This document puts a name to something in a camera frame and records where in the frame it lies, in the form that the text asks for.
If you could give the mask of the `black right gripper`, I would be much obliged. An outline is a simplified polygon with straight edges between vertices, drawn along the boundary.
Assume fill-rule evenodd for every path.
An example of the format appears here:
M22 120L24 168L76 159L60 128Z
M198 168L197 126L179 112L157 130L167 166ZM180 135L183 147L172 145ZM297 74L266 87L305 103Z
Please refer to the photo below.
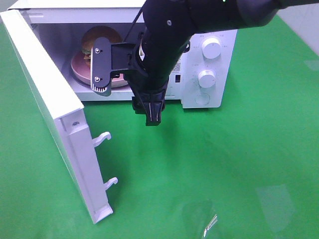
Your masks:
M138 56L136 45L129 57L129 69L124 73L125 80L134 94L132 107L136 114L146 116L146 126L161 123L161 113L165 108L166 82L150 76L144 69Z

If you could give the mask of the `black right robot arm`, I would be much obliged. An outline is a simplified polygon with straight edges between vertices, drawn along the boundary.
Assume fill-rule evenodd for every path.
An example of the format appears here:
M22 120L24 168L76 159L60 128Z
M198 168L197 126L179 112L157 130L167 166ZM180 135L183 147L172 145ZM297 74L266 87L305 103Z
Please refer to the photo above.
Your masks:
M305 0L148 0L140 9L145 30L128 55L133 109L147 126L161 122L168 79L190 38L268 24L280 9Z

